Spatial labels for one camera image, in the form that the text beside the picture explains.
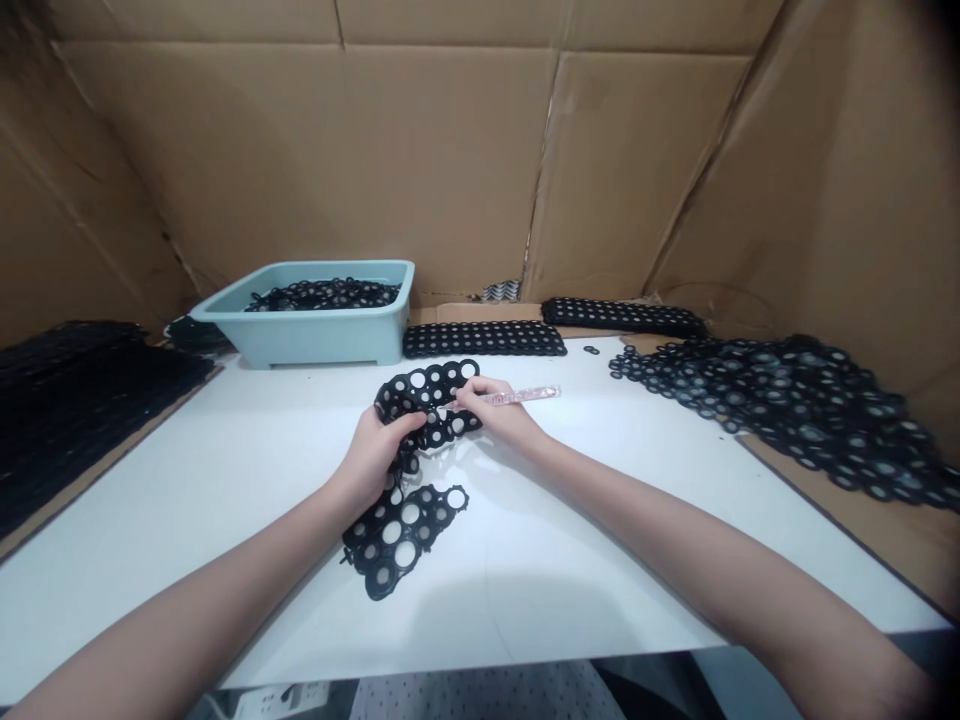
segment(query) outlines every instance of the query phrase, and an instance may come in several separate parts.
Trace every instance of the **cardboard panel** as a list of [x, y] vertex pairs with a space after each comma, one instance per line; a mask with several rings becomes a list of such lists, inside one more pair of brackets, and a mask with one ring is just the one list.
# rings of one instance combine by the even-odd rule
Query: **cardboard panel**
[[65, 40], [338, 43], [334, 0], [49, 0]]
[[783, 0], [581, 0], [565, 47], [752, 54]]
[[207, 292], [278, 260], [403, 257], [428, 296], [522, 272], [551, 51], [62, 52]]
[[782, 0], [338, 0], [347, 43], [750, 54]]
[[641, 294], [747, 62], [667, 54], [562, 56], [525, 301]]
[[[746, 291], [776, 334], [841, 345], [912, 395], [960, 359], [951, 66], [908, 3], [797, 3], [784, 20], [648, 290]], [[960, 461], [960, 396], [930, 407], [916, 417]]]
[[520, 277], [556, 55], [358, 47], [346, 58], [372, 183], [351, 247], [413, 260], [421, 295]]
[[66, 320], [156, 325], [0, 138], [0, 347]]
[[52, 57], [0, 78], [8, 142], [51, 201], [101, 256], [141, 307], [162, 327], [183, 311], [195, 289], [164, 241], [164, 226], [143, 185], [103, 121]]
[[346, 43], [557, 47], [579, 0], [339, 0]]

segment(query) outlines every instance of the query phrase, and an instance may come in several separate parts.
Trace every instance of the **forearm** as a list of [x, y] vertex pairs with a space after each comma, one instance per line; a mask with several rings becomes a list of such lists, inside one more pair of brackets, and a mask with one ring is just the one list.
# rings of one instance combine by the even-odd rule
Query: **forearm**
[[[884, 694], [890, 705], [905, 695], [915, 701], [922, 673], [858, 612], [780, 555], [557, 441], [539, 439], [523, 452], [705, 620], [753, 652], [808, 716], [859, 716]], [[876, 687], [877, 678], [885, 687]], [[831, 684], [833, 696], [822, 692]]]
[[7, 717], [182, 717], [362, 510], [328, 482], [92, 640]]

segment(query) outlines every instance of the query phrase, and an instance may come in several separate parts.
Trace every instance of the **gray fabric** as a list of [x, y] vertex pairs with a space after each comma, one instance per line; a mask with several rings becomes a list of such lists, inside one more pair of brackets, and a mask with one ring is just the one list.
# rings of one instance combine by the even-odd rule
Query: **gray fabric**
[[351, 720], [624, 720], [583, 660], [360, 681]]

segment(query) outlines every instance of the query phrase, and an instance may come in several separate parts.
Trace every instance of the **pink pen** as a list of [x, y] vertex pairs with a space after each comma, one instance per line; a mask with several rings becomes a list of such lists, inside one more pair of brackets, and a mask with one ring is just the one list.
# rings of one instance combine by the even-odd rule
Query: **pink pen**
[[[559, 385], [544, 385], [538, 388], [527, 388], [526, 390], [514, 390], [513, 392], [508, 393], [490, 393], [489, 395], [477, 395], [478, 398], [483, 400], [489, 405], [513, 405], [518, 402], [529, 402], [531, 400], [546, 400], [547, 398], [560, 397], [560, 386]], [[458, 410], [465, 410], [458, 401], [454, 400], [453, 402], [448, 402], [446, 405], [441, 405], [438, 410], [449, 410], [451, 412], [457, 412]]]

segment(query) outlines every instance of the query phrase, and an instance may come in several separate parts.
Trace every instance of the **cardboard flap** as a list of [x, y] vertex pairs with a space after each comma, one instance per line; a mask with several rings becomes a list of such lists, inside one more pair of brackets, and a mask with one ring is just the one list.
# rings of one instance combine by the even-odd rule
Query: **cardboard flap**
[[524, 301], [641, 294], [714, 148], [740, 57], [564, 53]]

